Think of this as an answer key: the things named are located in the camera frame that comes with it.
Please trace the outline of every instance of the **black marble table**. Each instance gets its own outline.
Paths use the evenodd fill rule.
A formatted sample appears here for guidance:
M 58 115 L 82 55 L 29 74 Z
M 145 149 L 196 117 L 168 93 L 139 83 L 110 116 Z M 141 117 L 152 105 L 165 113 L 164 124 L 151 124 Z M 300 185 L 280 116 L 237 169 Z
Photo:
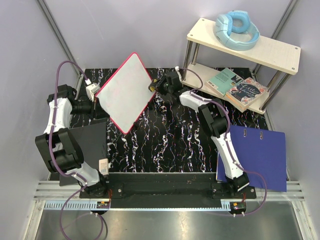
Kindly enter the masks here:
M 101 87 L 117 69 L 86 69 L 85 74 Z M 160 78 L 172 68 L 148 68 L 151 78 Z M 251 77 L 248 68 L 232 69 L 242 78 Z M 205 98 L 212 96 L 198 92 Z M 86 95 L 81 84 L 79 98 Z M 195 111 L 182 106 L 170 96 L 156 94 L 139 117 L 138 128 L 125 135 L 109 119 L 106 123 L 106 155 L 111 162 L 110 172 L 215 172 L 217 148 L 200 128 Z M 232 125 L 247 126 L 255 113 L 241 113 L 229 102 L 222 101 Z M 74 115 L 71 127 L 90 125 L 87 115 Z M 259 116 L 255 127 L 268 129 L 266 120 Z

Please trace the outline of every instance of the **white board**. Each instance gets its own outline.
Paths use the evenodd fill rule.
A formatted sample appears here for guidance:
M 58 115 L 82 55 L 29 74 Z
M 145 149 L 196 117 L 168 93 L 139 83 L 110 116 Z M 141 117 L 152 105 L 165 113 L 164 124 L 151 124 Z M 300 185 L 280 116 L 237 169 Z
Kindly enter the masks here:
M 133 52 L 96 94 L 101 107 L 122 133 L 130 131 L 154 96 L 148 89 L 150 83 L 144 64 Z

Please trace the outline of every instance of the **blue binder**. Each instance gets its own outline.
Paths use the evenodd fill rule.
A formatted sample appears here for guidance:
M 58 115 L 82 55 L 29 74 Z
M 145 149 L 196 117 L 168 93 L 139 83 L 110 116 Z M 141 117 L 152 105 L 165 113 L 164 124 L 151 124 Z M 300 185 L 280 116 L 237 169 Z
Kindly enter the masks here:
M 239 162 L 245 170 L 260 173 L 269 190 L 287 191 L 286 136 L 283 132 L 244 126 L 230 126 L 230 135 Z M 248 174 L 250 186 L 264 188 L 259 176 Z M 226 182 L 225 167 L 218 156 L 216 179 Z

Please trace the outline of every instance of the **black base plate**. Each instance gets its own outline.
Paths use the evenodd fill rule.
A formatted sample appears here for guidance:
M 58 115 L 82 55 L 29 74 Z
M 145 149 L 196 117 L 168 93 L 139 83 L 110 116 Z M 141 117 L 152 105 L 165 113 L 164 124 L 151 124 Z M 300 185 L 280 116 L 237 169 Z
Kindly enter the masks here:
M 107 181 L 112 208 L 220 208 L 220 199 L 257 197 L 253 187 L 223 192 L 215 173 L 110 173 Z M 80 198 L 90 196 L 81 192 Z

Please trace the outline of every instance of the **metal shelf leg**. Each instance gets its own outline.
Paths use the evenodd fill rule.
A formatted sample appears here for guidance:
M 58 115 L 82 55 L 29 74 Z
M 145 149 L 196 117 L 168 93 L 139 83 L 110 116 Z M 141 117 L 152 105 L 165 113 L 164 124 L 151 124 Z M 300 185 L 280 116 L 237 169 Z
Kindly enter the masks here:
M 278 78 L 281 75 L 281 71 L 276 71 L 275 75 L 273 76 L 273 78 L 271 79 L 271 81 L 269 82 L 269 84 L 266 86 L 268 88 L 268 91 L 270 91 L 270 88 L 272 88 L 272 86 L 275 84 L 275 82 L 278 80 Z
M 196 43 L 195 44 L 195 49 L 194 49 L 194 54 L 193 54 L 193 59 L 192 59 L 192 62 L 191 62 L 192 65 L 196 65 L 198 52 L 199 52 L 199 47 L 200 47 L 200 44 Z
M 186 53 L 185 53 L 184 64 L 183 64 L 183 68 L 185 68 L 185 69 L 188 67 L 192 44 L 193 44 L 193 42 L 188 40 L 188 45 L 186 46 Z M 186 80 L 186 73 L 187 73 L 187 71 L 183 70 L 183 72 L 182 72 L 182 80 L 183 81 Z
M 265 100 L 264 104 L 261 107 L 261 110 L 265 110 L 267 105 L 271 102 L 271 100 L 276 96 L 276 94 L 279 92 L 279 90 L 283 87 L 283 85 L 286 83 L 286 81 L 291 77 L 289 73 L 286 73 L 283 78 L 280 80 L 280 82 L 277 84 L 277 86 L 274 88 L 274 90 L 270 93 L 269 97 Z

